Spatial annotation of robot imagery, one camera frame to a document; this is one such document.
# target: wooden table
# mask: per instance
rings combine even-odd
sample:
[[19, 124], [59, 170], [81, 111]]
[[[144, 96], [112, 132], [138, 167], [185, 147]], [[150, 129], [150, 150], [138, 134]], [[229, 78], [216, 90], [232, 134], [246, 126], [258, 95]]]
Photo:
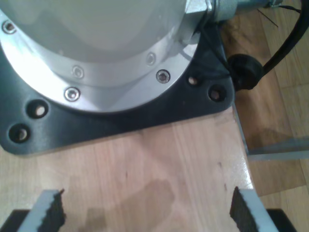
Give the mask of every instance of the wooden table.
[[235, 186], [253, 187], [230, 108], [31, 158], [0, 150], [0, 223], [65, 189], [62, 232], [236, 232]]

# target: wooden floor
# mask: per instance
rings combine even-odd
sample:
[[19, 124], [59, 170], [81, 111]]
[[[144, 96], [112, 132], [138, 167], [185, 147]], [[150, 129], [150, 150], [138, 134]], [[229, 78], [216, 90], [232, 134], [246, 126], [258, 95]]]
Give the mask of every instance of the wooden floor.
[[[300, 0], [285, 0], [300, 9]], [[225, 26], [228, 55], [250, 54], [265, 64], [295, 25], [299, 14], [262, 9]], [[251, 91], [240, 91], [236, 107], [248, 148], [309, 136], [309, 32]], [[298, 232], [309, 231], [309, 159], [250, 162], [256, 190], [266, 208], [282, 208]]]

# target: wooden surface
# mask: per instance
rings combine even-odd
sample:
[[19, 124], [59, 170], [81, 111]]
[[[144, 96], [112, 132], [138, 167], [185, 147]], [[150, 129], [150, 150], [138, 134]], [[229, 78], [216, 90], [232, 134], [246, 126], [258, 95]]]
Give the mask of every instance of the wooden surface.
[[0, 224], [65, 189], [62, 232], [237, 232], [235, 186], [252, 188], [231, 109], [22, 159], [0, 151]]
[[[300, 0], [283, 4], [300, 9]], [[238, 16], [225, 27], [230, 54], [246, 53], [262, 64], [278, 50], [298, 13], [261, 9]], [[251, 91], [236, 95], [236, 106], [249, 148], [309, 136], [309, 32], [292, 52]], [[308, 232], [309, 159], [249, 163], [256, 191], [266, 208], [282, 208], [298, 232]]]

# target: black mounting plate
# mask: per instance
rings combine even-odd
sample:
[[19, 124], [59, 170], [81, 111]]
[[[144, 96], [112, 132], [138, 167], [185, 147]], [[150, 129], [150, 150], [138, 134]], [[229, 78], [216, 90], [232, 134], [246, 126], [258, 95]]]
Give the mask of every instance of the black mounting plate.
[[[213, 46], [224, 56], [218, 27], [212, 26], [206, 32]], [[197, 85], [191, 85], [189, 77], [194, 77]], [[1, 50], [0, 144], [6, 151], [16, 155], [43, 152], [217, 113], [227, 109], [234, 97], [235, 91], [228, 72], [202, 38], [190, 66], [167, 92], [148, 104], [114, 114], [83, 113], [45, 99], [17, 75]], [[44, 117], [29, 116], [29, 103], [33, 100], [41, 100], [48, 107]], [[20, 130], [26, 130], [27, 135], [23, 137]]]

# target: bolt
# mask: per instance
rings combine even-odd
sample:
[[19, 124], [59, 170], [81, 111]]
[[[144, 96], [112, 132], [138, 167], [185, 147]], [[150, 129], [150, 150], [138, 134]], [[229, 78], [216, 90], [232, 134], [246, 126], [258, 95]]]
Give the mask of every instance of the bolt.
[[64, 92], [64, 97], [70, 102], [77, 101], [80, 96], [80, 91], [75, 87], [70, 87]]
[[2, 30], [5, 34], [14, 34], [16, 32], [14, 25], [9, 20], [3, 22]]
[[155, 63], [155, 54], [154, 53], [149, 53], [148, 55], [147, 55], [147, 65], [148, 66], [153, 66], [154, 65], [154, 63]]
[[170, 74], [166, 70], [160, 70], [156, 73], [156, 79], [158, 82], [165, 84], [170, 80]]
[[78, 78], [78, 79], [82, 79], [84, 77], [84, 70], [82, 69], [82, 67], [75, 65], [72, 68], [72, 74], [74, 77]]

